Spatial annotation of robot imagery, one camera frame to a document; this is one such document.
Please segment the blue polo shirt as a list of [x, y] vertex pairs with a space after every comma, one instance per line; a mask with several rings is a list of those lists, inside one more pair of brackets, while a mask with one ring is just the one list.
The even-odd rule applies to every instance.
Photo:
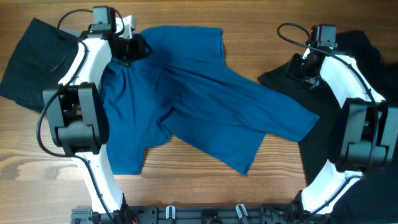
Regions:
[[117, 175], [140, 174], [146, 149], [176, 136], [246, 175], [268, 133], [302, 140], [318, 116], [226, 66], [219, 28], [142, 31], [147, 57], [113, 59], [101, 80], [107, 153]]

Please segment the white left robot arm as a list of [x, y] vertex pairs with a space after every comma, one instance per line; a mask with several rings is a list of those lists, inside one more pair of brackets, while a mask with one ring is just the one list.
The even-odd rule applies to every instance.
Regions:
[[91, 220], [126, 219], [132, 211], [109, 164], [109, 122], [98, 89], [113, 56], [125, 65], [148, 55], [149, 48], [139, 34], [102, 31], [75, 37], [60, 31], [58, 36], [76, 43], [78, 53], [57, 87], [43, 92], [40, 116], [48, 119], [52, 140], [64, 151], [62, 157], [80, 170], [91, 197]]

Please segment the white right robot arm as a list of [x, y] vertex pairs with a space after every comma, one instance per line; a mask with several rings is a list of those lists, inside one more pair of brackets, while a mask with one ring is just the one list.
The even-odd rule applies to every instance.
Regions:
[[290, 220], [332, 214], [371, 171], [391, 163], [397, 145], [397, 107], [373, 90], [353, 57], [327, 52], [317, 68], [326, 90], [312, 91], [320, 118], [299, 142], [308, 186], [291, 202]]

